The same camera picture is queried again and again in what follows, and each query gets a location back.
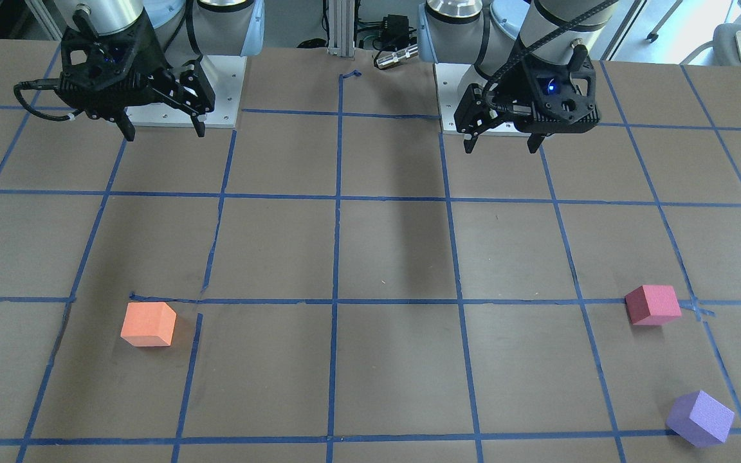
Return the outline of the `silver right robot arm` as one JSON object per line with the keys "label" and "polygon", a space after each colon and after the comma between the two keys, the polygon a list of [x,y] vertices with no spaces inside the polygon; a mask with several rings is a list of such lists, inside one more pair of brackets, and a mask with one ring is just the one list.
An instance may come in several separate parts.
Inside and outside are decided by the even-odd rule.
{"label": "silver right robot arm", "polygon": [[262,1],[58,1],[67,27],[54,93],[127,141],[138,126],[234,128]]}

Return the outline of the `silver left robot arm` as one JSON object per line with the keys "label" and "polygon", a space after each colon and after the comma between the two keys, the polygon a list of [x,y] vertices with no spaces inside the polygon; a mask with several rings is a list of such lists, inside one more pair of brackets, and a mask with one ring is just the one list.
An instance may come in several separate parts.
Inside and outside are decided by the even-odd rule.
{"label": "silver left robot arm", "polygon": [[535,153],[555,134],[585,134],[601,121],[589,51],[614,1],[427,1],[419,8],[426,62],[470,68],[453,129],[471,153],[503,123]]}

